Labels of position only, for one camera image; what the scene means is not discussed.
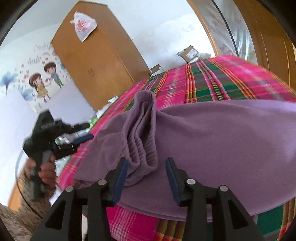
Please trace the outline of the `right floral sleeve forearm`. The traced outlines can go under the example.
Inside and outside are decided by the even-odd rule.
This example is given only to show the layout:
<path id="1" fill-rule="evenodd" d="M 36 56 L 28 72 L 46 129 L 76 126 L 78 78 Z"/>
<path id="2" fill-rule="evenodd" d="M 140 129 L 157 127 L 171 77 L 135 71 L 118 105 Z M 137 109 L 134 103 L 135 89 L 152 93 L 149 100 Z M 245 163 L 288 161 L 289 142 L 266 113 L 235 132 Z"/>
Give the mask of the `right floral sleeve forearm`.
<path id="1" fill-rule="evenodd" d="M 27 208 L 14 211 L 1 204 L 1 220 L 15 240 L 30 240 L 34 227 L 34 214 Z"/>

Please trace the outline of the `person's left hand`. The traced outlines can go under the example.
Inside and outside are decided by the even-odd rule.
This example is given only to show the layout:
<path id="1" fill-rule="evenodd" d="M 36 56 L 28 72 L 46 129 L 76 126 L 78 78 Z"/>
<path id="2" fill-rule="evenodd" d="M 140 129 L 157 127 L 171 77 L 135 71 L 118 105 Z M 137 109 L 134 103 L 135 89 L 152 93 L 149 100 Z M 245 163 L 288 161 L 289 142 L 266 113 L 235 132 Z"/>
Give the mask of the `person's left hand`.
<path id="1" fill-rule="evenodd" d="M 51 155 L 50 161 L 43 163 L 41 169 L 38 172 L 39 177 L 42 182 L 48 186 L 50 189 L 54 189 L 56 185 L 56 158 L 54 155 Z M 31 171 L 36 168 L 36 162 L 29 158 L 25 164 L 25 174 L 28 179 L 31 177 Z"/>

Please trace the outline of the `left floral sleeve forearm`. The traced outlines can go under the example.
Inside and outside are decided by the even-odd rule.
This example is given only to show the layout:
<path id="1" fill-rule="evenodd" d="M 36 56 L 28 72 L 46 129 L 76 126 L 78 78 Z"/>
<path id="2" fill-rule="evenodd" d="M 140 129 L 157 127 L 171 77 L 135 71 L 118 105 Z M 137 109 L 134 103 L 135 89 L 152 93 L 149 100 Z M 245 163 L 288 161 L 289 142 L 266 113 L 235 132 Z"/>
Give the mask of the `left floral sleeve forearm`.
<path id="1" fill-rule="evenodd" d="M 30 199 L 30 179 L 26 177 L 24 171 L 18 176 L 18 184 L 20 184 L 21 191 L 19 213 L 33 220 L 41 220 L 51 208 L 50 198 L 55 192 L 55 187 L 46 186 L 41 197 L 32 201 Z"/>

